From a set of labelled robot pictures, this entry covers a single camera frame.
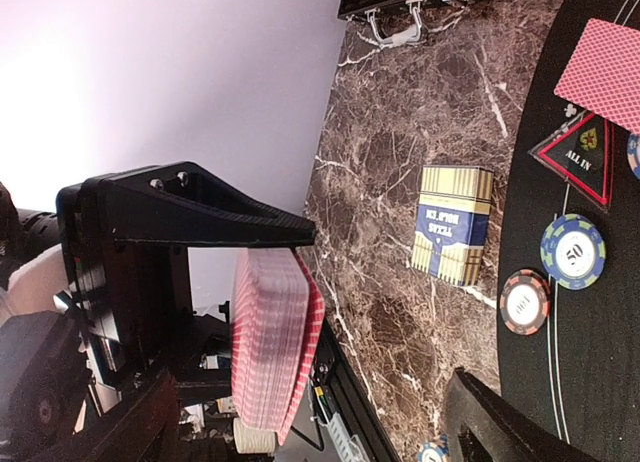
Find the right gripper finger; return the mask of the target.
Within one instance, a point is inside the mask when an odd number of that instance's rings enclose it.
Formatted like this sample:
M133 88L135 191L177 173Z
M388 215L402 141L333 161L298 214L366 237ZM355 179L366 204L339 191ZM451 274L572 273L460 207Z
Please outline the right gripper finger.
M451 461L591 461L546 432L470 372L454 370L444 398Z

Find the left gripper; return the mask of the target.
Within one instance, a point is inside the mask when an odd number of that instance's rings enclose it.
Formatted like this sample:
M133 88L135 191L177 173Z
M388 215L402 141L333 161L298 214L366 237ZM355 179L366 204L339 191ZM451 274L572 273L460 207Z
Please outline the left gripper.
M143 372L190 321L185 247L296 248L309 219L255 200L193 162L109 173L57 195L65 268L102 377ZM176 461L180 407L168 370L90 427L3 461Z

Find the blue chip stack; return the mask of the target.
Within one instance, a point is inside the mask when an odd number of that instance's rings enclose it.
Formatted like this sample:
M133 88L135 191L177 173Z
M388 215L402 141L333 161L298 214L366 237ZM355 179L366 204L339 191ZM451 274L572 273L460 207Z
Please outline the blue chip stack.
M448 462L450 458L448 438L445 434L426 442L418 456L419 462Z

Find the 100 chips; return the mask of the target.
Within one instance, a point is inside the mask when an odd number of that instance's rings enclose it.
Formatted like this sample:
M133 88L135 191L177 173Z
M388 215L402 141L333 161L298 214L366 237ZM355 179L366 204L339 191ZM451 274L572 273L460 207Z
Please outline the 100 chips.
M545 323L551 308L551 288L532 269L519 269L506 280L499 310L506 327L522 336L535 334Z

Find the red-backed playing card deck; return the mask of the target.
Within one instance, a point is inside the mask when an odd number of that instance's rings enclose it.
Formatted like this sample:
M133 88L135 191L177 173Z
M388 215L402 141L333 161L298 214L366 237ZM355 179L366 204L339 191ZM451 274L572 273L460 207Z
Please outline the red-backed playing card deck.
M325 302L292 249L242 249L231 301L233 403L244 425L282 445L311 373Z

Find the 50 chips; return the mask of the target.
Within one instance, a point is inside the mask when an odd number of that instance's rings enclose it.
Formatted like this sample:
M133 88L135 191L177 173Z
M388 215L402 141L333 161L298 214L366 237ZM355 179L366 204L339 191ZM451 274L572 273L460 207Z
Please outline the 50 chips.
M582 290L601 276L606 245L596 226L586 217L570 213L551 222L542 234L540 258L547 273L569 290Z

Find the red card deck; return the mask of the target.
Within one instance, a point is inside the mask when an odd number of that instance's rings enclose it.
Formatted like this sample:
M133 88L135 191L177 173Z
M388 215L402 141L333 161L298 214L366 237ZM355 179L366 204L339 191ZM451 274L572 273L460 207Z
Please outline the red card deck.
M422 167L411 266L457 287L477 283L494 174L475 166Z

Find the red triangular all-in marker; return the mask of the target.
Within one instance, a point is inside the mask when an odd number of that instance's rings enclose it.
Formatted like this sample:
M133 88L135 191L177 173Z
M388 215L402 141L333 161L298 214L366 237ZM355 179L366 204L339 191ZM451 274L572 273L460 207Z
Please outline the red triangular all-in marker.
M612 123L589 111L578 113L529 150L529 154L603 211L612 202Z

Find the card dealt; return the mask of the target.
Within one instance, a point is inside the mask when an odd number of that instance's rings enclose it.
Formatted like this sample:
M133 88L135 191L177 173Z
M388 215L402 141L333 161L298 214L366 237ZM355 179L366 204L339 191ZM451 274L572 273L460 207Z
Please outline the card dealt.
M554 94L639 132L639 31L591 18Z

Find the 10 chips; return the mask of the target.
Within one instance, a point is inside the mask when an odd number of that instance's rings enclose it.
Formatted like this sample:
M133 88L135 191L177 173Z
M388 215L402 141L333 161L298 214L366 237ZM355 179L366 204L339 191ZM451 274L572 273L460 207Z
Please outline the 10 chips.
M627 140L628 165L637 179L640 179L640 136L630 133Z

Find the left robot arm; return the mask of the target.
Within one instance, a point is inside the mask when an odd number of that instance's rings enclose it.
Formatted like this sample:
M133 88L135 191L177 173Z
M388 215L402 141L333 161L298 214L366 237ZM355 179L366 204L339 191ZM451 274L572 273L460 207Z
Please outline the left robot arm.
M229 370L200 365L230 326L194 313L189 249L294 249L316 227L191 162L66 187L57 223L66 311L1 328L1 457L171 461L181 408L231 392Z

